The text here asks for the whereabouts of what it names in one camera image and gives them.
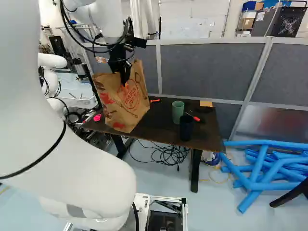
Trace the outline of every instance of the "metal frame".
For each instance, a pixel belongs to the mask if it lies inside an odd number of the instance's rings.
[[[261,77],[263,68],[265,67],[265,63],[266,63],[268,56],[270,54],[271,47],[272,47],[272,40],[271,40],[271,38],[267,38],[267,42],[265,43],[265,46],[263,48],[263,52],[262,52],[261,57],[259,59],[259,63],[258,63],[257,68],[255,70],[254,76],[253,76],[251,83],[249,85],[249,88],[248,88],[247,94],[245,96],[243,105],[241,106],[240,112],[239,112],[239,114],[236,118],[234,125],[233,125],[231,135],[229,136],[229,140],[233,139],[235,132],[236,132],[236,130],[237,130],[239,124],[240,124],[240,121],[243,118],[245,109],[248,106],[248,103],[250,102],[251,97],[255,92],[255,89],[256,89],[256,86],[257,86],[259,79]]]
[[[255,69],[253,78],[247,90],[246,96],[243,101],[236,100],[225,100],[225,99],[212,99],[212,98],[202,98],[202,97],[190,97],[190,96],[179,96],[179,95],[167,95],[163,94],[162,86],[162,70],[161,70],[161,46],[164,45],[187,45],[187,44],[234,44],[234,43],[263,43],[265,44],[260,59],[258,61],[257,67]],[[211,101],[213,103],[226,103],[241,105],[241,109],[238,113],[236,121],[233,125],[231,135],[229,140],[232,140],[237,128],[243,118],[245,109],[249,105],[257,105],[264,107],[276,107],[285,108],[293,110],[303,110],[308,111],[308,106],[297,106],[297,105],[286,105],[286,104],[276,104],[276,103],[262,103],[262,102],[251,102],[251,98],[255,92],[256,86],[260,80],[263,68],[266,64],[268,56],[270,54],[273,44],[294,44],[294,45],[308,45],[308,40],[305,38],[276,38],[276,37],[238,37],[238,38],[202,38],[202,39],[178,39],[178,40],[149,40],[147,41],[148,46],[156,46],[156,61],[157,61],[157,82],[158,82],[158,94],[149,94],[155,97],[170,97],[178,99],[191,99],[200,101]],[[83,43],[86,47],[92,47],[91,43]],[[86,63],[89,67],[90,73],[93,75],[93,70],[90,65],[87,53],[83,50]]]

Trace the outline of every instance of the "table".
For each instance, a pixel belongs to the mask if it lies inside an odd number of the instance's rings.
[[[198,192],[199,183],[199,165],[201,161],[202,150],[219,152],[223,150],[222,140],[219,134],[218,123],[216,119],[216,110],[212,107],[200,106],[198,100],[176,99],[168,97],[159,97],[158,103],[152,103],[151,109],[144,115],[142,120],[127,134],[116,131],[104,123],[104,119],[94,122],[88,120],[82,128],[109,133],[115,142],[119,158],[123,158],[127,148],[133,139],[129,139],[126,144],[123,143],[121,136],[143,139],[148,141],[173,144],[177,146],[192,149],[191,163],[191,191]],[[191,115],[199,117],[202,121],[195,123],[192,139],[190,141],[181,141],[179,137],[179,125],[172,121],[172,102],[181,100],[185,103],[184,111]]]

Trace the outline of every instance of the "brown paper bag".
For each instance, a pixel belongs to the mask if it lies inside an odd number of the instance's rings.
[[[150,109],[141,60],[135,60],[126,85],[119,72],[97,74],[93,82],[103,104],[105,124],[117,131],[130,133]]]

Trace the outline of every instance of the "small cardboard box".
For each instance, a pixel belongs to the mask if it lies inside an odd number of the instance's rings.
[[[255,10],[256,11],[262,10],[263,9],[263,5],[264,5],[263,2],[257,2],[256,6],[255,6]]]
[[[255,18],[242,18],[240,29],[252,29]]]

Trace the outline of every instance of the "table leg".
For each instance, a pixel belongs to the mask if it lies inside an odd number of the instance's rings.
[[[193,193],[198,192],[199,186],[199,166],[201,161],[202,150],[193,149],[192,150],[192,168],[191,168],[191,191]]]
[[[130,147],[130,145],[132,144],[134,139],[128,138],[128,140],[124,144],[121,136],[113,135],[113,134],[110,134],[110,136],[111,136],[112,140],[114,141],[116,149],[118,151],[118,153],[116,155],[117,158],[123,159],[123,157],[126,154],[127,149]]]

